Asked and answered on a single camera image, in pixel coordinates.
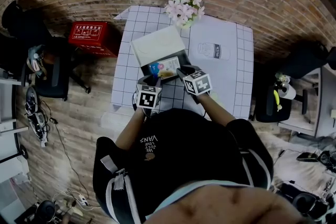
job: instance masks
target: white grid tablecloth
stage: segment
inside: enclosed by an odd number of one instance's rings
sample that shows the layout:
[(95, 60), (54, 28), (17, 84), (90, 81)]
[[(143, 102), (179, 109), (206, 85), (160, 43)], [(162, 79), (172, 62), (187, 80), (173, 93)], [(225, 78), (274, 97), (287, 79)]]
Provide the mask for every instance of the white grid tablecloth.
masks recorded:
[[(111, 103), (132, 107), (132, 96), (137, 86), (136, 83), (138, 79), (143, 77), (143, 73), (132, 52), (130, 41), (173, 25), (173, 22), (167, 14), (164, 14), (163, 8), (148, 6), (131, 6), (115, 19), (126, 19), (127, 22), (114, 74)], [(225, 106), (225, 108), (236, 118), (247, 119), (253, 82), (253, 35), (250, 28), (239, 24), (235, 25), (237, 30), (236, 91), (228, 96), (230, 99), (234, 98), (234, 105), (230, 108)], [(188, 55), (190, 28), (179, 29), (179, 31)], [(156, 111), (165, 111), (171, 108), (190, 109), (204, 114), (202, 106), (196, 105), (191, 96), (184, 92), (184, 85), (179, 79), (162, 85), (161, 102), (156, 107)]]

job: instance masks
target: office chair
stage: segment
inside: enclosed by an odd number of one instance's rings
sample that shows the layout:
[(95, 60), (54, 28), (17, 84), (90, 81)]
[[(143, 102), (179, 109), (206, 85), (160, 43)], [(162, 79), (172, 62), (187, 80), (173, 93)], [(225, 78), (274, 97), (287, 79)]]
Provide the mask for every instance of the office chair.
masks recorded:
[[(294, 44), (295, 49), (286, 59), (273, 60), (271, 63), (254, 65), (254, 80), (252, 95), (256, 98), (254, 115), (259, 122), (280, 122), (289, 119), (292, 101), (280, 98), (282, 109), (277, 111), (277, 104), (274, 97), (275, 74), (283, 73), (294, 79), (300, 79), (312, 70), (329, 63), (335, 66), (335, 50), (328, 52), (326, 47), (316, 41), (302, 40)], [(308, 93), (303, 90), (302, 95), (294, 98), (302, 102), (304, 115), (307, 112)]]
[[(16, 1), (13, 1), (3, 13), (2, 25), (15, 37), (15, 40), (7, 41), (16, 42), (16, 51), (24, 56), (19, 58), (20, 63), (23, 61), (20, 74), (22, 85), (24, 85), (27, 75), (32, 73), (26, 65), (28, 49), (33, 46), (45, 45), (46, 51), (53, 55), (53, 61), (44, 63), (47, 79), (44, 80), (36, 76), (37, 94), (50, 98), (63, 98), (66, 101), (69, 77), (73, 78), (87, 93), (90, 93), (91, 88), (86, 87), (85, 83), (73, 72), (73, 69), (82, 62), (82, 58), (72, 60), (75, 49), (68, 44), (66, 38), (53, 37), (34, 10), (23, 11)], [(15, 54), (8, 54), (8, 57), (12, 60), (12, 66), (17, 65), (18, 59)]]

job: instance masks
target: red box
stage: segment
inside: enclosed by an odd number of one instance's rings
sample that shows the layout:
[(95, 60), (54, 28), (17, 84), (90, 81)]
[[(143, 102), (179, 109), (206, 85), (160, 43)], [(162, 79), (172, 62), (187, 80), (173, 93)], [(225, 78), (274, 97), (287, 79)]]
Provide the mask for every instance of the red box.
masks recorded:
[(99, 57), (116, 58), (121, 34), (107, 22), (74, 22), (69, 43)]

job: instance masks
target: paper towel roll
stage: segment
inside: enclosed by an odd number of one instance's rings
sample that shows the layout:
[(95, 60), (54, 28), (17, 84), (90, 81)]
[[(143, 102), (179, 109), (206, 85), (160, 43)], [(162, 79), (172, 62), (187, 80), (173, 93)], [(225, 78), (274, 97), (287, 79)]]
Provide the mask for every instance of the paper towel roll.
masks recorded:
[(282, 89), (278, 90), (278, 94), (281, 98), (285, 98), (285, 99), (294, 99), (294, 97), (296, 96), (296, 90), (289, 85), (287, 82), (283, 82), (282, 84)]

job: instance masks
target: desk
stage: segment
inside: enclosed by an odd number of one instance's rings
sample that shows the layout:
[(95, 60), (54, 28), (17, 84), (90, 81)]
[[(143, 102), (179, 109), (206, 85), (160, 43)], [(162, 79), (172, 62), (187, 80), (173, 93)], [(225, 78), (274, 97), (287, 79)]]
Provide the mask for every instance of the desk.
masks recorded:
[[(308, 112), (311, 110), (309, 117), (311, 122), (308, 122), (309, 118), (307, 115), (305, 116), (300, 113), (300, 109), (293, 109), (292, 104), (292, 111), (289, 119), (279, 122), (278, 125), (315, 137), (328, 136), (336, 132), (336, 125), (333, 127), (334, 120), (330, 117), (331, 110), (336, 109), (336, 76), (325, 67), (310, 72), (304, 76), (303, 79), (310, 80), (311, 76), (317, 78), (319, 91), (318, 95), (308, 95)], [(310, 89), (306, 89), (310, 93), (311, 90), (314, 91), (311, 84)]]
[[(114, 74), (111, 103), (132, 107), (136, 82), (143, 76), (129, 42), (174, 23), (164, 9), (148, 6), (131, 6), (114, 19), (126, 19), (126, 26)], [(193, 65), (210, 74), (213, 84), (211, 96), (237, 118), (248, 119), (253, 82), (253, 32), (250, 28), (231, 22), (203, 16), (190, 29), (178, 31), (185, 51)], [(226, 56), (214, 59), (202, 51), (202, 46), (220, 44)], [(185, 94), (179, 79), (162, 85), (162, 97), (156, 111), (171, 108), (193, 110), (204, 114)]]

